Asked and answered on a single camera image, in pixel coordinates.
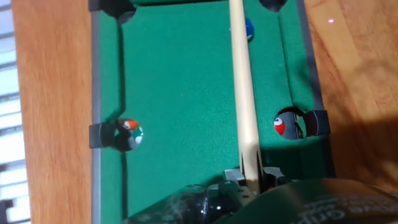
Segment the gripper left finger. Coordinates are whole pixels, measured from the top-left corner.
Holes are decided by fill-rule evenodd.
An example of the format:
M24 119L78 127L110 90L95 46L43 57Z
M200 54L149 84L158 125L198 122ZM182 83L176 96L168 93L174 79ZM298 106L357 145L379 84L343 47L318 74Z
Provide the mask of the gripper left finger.
M217 223L229 218L256 198L246 186L246 179L239 169L224 171L224 179L207 187L201 214L204 223Z

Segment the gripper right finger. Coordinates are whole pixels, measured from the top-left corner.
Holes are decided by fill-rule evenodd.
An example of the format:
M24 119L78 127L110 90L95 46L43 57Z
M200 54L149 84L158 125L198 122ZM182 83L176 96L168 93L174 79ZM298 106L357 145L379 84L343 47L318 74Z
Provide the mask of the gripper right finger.
M286 176L282 173L279 167L264 167L263 168L266 187L268 189L284 185L286 183Z

